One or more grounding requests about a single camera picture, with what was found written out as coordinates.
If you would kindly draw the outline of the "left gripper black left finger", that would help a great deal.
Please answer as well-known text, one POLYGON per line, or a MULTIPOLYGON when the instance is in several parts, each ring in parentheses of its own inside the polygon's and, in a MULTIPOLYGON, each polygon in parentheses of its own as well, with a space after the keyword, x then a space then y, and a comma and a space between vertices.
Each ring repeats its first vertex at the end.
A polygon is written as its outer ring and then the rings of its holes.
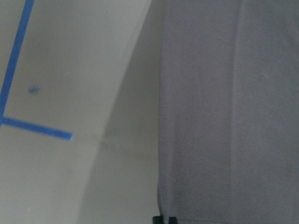
POLYGON ((161 216, 154 216, 152 218, 152 223, 153 224, 162 224, 162 217, 161 216))

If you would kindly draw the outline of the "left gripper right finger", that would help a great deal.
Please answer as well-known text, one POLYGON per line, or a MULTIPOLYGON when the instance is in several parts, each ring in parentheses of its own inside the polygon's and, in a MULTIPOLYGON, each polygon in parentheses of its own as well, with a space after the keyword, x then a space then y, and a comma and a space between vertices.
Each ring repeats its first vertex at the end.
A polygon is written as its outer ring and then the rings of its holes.
POLYGON ((177 218, 176 217, 169 217, 168 224, 177 224, 177 218))

